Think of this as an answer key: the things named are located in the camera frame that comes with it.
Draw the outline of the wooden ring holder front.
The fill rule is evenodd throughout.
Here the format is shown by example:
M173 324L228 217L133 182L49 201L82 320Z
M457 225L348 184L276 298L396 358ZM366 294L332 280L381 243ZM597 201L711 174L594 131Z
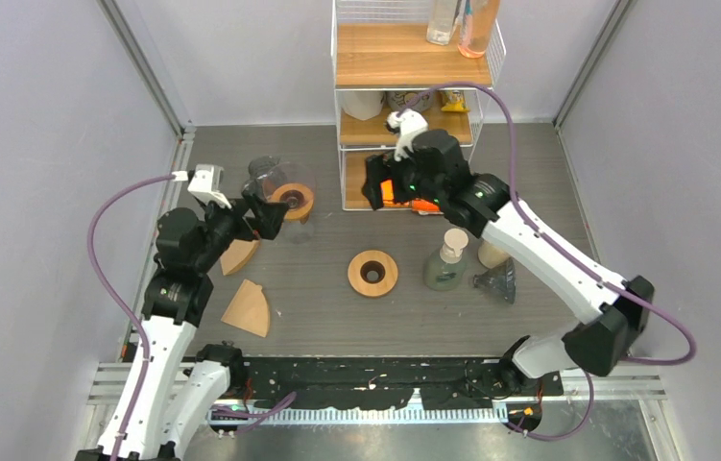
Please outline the wooden ring holder front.
M305 223L314 207L315 192L306 184L290 182L272 192L269 200L288 205L284 216L285 222Z

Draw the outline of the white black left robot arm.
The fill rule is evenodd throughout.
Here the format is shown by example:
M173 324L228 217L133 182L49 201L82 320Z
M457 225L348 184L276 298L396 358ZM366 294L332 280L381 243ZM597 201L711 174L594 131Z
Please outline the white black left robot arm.
M197 353L190 378L173 390L212 293L209 270L236 240L274 239L287 210L245 192L230 206L208 200L203 218L178 207L158 219L157 268L136 325L140 344L111 426L77 459L180 460L213 402L246 389L241 350L218 344Z

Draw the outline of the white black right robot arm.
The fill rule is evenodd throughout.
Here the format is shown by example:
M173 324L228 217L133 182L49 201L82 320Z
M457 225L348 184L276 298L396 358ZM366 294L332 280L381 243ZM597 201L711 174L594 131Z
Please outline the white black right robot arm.
M374 209L383 206L381 184L392 183L397 201L423 199L437 205L454 226L505 251L550 287L578 320L570 331L526 337L506 352L504 387L525 394L541 376L578 367L607 376L645 330L648 313L631 301L652 300L655 288L642 276L624 279L566 241L551 244L545 227L524 202L514 204L507 183L473 173L458 140L429 130L416 136L406 155L393 152L365 161L362 193Z

